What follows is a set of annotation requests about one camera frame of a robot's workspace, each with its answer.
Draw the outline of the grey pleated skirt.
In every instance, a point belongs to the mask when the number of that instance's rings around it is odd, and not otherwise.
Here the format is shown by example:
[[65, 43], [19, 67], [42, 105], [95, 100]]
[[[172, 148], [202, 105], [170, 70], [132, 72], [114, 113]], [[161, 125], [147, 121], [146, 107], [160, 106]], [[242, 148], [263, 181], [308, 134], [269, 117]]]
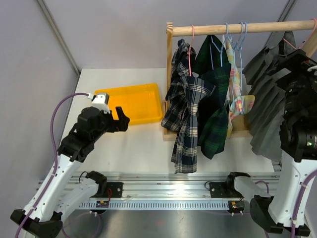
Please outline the grey pleated skirt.
[[252, 140], [252, 151], [272, 161], [281, 160], [280, 125], [283, 121], [285, 91], [276, 81], [289, 73], [282, 69], [269, 76], [266, 72], [296, 48], [292, 31], [275, 32], [265, 47], [244, 67], [243, 74], [250, 85], [250, 95], [255, 96], [252, 109], [247, 113]]

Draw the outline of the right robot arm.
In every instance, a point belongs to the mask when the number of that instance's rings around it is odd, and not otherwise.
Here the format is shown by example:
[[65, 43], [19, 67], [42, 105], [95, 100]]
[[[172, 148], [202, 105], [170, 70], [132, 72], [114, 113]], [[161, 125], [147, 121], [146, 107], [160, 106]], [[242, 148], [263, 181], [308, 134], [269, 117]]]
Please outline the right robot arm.
[[297, 49], [279, 58], [267, 73], [274, 75], [282, 69], [289, 73], [277, 81], [285, 91], [277, 190], [274, 195], [264, 193], [248, 174], [231, 172], [225, 192], [247, 200], [253, 221], [266, 232], [281, 234], [288, 230], [291, 237], [307, 237], [311, 231], [304, 212], [317, 175], [317, 64]]

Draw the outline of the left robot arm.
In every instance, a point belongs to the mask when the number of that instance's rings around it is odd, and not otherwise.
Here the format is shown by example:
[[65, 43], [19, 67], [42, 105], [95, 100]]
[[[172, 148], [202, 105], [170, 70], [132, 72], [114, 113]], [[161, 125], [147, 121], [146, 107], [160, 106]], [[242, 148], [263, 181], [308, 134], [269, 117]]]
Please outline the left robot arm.
[[73, 174], [81, 167], [94, 150], [95, 143], [106, 132], [125, 132], [130, 119], [121, 107], [116, 107], [118, 119], [111, 112], [106, 113], [95, 107], [84, 108], [69, 134], [57, 150], [57, 161], [41, 187], [23, 209], [15, 209], [10, 218], [37, 238], [55, 238], [62, 230], [64, 221], [79, 205], [90, 197], [109, 195], [107, 178], [91, 171], [75, 189], [65, 197], [64, 191]]

